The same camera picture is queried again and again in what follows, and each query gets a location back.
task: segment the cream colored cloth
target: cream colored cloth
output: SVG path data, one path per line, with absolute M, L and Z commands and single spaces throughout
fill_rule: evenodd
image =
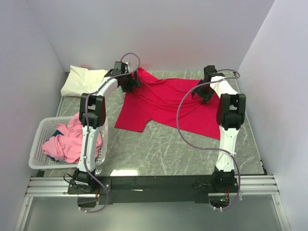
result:
M 61 89 L 62 96 L 81 96 L 96 91 L 103 82 L 106 70 L 88 70 L 71 66 L 71 71 Z

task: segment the gray marble surface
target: gray marble surface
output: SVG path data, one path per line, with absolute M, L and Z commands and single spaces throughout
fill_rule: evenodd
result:
M 202 79 L 196 71 L 152 71 L 157 78 Z M 238 91 L 236 80 L 230 85 Z M 125 94 L 119 88 L 106 101 L 109 122 L 106 160 L 97 166 L 99 175 L 192 175 L 212 174 L 218 157 L 216 151 L 196 150 L 187 145 L 175 128 L 150 121 L 142 133 L 114 128 Z M 59 116 L 73 116 L 79 111 L 79 97 L 64 97 Z M 190 132 L 184 136 L 198 146 L 219 147 L 219 140 Z M 235 149 L 241 174 L 263 174 L 262 162 L 246 118 Z M 48 169 L 46 177 L 63 176 L 75 169 Z

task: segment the red fabric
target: red fabric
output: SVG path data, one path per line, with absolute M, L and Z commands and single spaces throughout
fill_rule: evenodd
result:
M 199 82 L 192 79 L 157 79 L 142 68 L 138 69 L 142 88 L 127 92 L 115 128 L 142 132 L 149 120 L 176 128 L 176 114 L 184 95 Z M 189 95 L 180 111 L 180 128 L 219 139 L 216 123 L 219 97 L 214 94 L 207 104 L 198 95 Z

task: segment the dark blue fabric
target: dark blue fabric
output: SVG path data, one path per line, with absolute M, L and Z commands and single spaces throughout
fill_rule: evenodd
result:
M 59 130 L 56 130 L 55 131 L 55 133 L 51 136 L 51 137 L 53 137 L 53 136 L 56 136 L 56 135 L 62 135 L 63 136 L 63 134 L 59 131 Z M 47 155 L 51 160 L 53 160 L 53 161 L 55 161 L 55 162 L 59 162 L 60 160 L 56 160 L 55 158 L 53 158 L 52 156 L 50 156 L 50 155 Z

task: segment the gray wall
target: gray wall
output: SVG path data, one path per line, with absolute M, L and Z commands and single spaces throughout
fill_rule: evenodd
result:
M 265 167 L 295 231 L 307 230 L 308 1 L 276 0 L 240 67 Z
M 54 116 L 64 71 L 25 0 L 0 1 L 0 226 L 15 226 L 39 122 Z
M 65 70 L 110 69 L 126 52 L 146 69 L 238 69 L 274 0 L 28 0 Z

